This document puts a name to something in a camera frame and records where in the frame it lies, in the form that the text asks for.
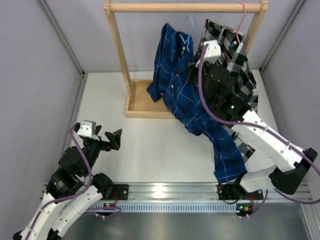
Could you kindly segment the blue plaid shirt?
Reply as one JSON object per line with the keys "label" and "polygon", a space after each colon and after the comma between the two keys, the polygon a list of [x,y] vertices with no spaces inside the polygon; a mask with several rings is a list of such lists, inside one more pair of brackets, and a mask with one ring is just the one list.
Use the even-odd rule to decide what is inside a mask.
{"label": "blue plaid shirt", "polygon": [[188,63],[194,57],[193,39],[166,23],[160,34],[153,81],[146,91],[193,135],[205,135],[213,145],[214,175],[219,184],[246,173],[244,159],[227,130],[205,111],[198,89],[187,82]]}

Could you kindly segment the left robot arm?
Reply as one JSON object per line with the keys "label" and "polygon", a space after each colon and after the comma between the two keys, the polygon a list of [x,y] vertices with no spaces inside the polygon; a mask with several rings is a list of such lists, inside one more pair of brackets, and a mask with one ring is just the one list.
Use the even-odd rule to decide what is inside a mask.
{"label": "left robot arm", "polygon": [[60,240],[73,223],[97,201],[113,195],[114,182],[105,173],[92,173],[101,152],[118,151],[122,129],[99,136],[101,125],[83,120],[69,129],[74,146],[58,161],[42,200],[28,225],[14,240]]}

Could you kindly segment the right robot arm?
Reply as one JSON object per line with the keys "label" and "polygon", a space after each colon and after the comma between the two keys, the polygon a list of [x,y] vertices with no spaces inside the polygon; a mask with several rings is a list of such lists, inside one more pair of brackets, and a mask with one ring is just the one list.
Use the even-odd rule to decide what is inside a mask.
{"label": "right robot arm", "polygon": [[[313,148],[303,149],[289,142],[260,119],[246,102],[235,96],[227,101],[226,110],[231,114],[231,119],[223,120],[215,116],[204,98],[204,84],[200,79],[202,67],[201,62],[190,63],[187,80],[199,98],[196,110],[200,116],[205,117],[202,123],[215,126],[210,134],[214,135],[215,176],[219,183],[234,180],[232,192],[239,199],[251,192],[271,188],[286,199],[294,195],[309,169],[315,167],[314,161],[318,153]],[[274,166],[258,171],[247,171],[243,163],[236,166],[241,151],[223,125],[230,126],[241,139],[253,143],[255,149],[263,152],[262,156],[251,155],[258,160],[259,166],[266,161],[273,161]],[[236,147],[235,150],[228,153],[233,147]]]}

